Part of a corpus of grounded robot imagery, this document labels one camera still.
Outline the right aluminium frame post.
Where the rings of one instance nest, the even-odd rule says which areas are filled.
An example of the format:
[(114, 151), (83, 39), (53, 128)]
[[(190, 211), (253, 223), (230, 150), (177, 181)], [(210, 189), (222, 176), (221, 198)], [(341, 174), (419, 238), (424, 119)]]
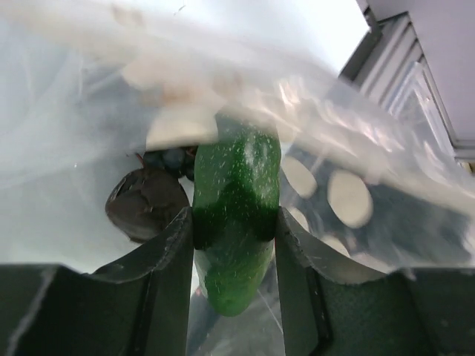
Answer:
[(456, 143), (436, 81), (408, 12), (378, 19), (368, 1), (358, 6), (369, 26), (341, 77), (352, 82), (438, 154), (474, 173), (474, 144)]

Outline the dark green fake cucumber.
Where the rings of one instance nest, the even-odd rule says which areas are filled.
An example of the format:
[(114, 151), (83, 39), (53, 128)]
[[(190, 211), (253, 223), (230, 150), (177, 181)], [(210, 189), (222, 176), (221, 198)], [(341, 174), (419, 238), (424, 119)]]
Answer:
[(276, 136), (219, 115), (219, 142), (194, 164), (194, 261), (213, 309), (247, 309), (272, 259), (279, 210), (281, 145)]

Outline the dark fake grape bunch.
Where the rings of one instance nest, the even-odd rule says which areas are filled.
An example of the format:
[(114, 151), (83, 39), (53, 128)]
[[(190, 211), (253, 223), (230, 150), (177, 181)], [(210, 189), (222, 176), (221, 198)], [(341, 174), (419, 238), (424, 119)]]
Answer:
[(194, 161), (197, 146), (146, 151), (142, 156), (146, 166), (162, 168), (176, 179), (186, 177), (194, 182)]

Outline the polka dot zip bag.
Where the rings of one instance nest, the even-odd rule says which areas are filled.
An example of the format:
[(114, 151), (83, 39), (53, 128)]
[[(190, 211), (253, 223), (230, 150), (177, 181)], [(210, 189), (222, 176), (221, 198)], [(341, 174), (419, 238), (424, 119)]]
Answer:
[[(279, 210), (384, 274), (390, 355), (474, 353), (474, 180), (412, 127), (312, 62), (177, 17), (3, 1), (3, 355), (124, 355), (142, 283), (94, 273), (148, 241), (105, 203), (155, 168), (146, 151), (219, 142), (219, 115), (278, 138)], [(193, 234), (184, 355), (287, 355), (275, 238), (252, 302), (225, 317), (202, 293)]]

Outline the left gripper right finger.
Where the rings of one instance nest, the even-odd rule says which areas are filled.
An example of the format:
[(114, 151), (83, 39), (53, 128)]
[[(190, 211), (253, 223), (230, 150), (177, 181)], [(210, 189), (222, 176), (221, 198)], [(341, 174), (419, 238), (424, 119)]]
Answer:
[(287, 355), (390, 355), (384, 274), (335, 251), (280, 208), (275, 255)]

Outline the dark brown fake food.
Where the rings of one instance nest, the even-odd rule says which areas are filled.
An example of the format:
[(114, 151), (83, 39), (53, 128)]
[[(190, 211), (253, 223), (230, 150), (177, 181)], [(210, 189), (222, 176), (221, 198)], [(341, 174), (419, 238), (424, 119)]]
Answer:
[(144, 243), (189, 206), (178, 179), (161, 168), (141, 168), (126, 174), (114, 187), (105, 213), (131, 241)]

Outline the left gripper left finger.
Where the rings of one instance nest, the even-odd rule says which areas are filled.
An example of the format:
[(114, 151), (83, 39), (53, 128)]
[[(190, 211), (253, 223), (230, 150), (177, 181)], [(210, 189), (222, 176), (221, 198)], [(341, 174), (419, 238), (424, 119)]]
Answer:
[(193, 223), (184, 208), (159, 236), (94, 273), (117, 285), (142, 283), (124, 355), (186, 353), (192, 265)]

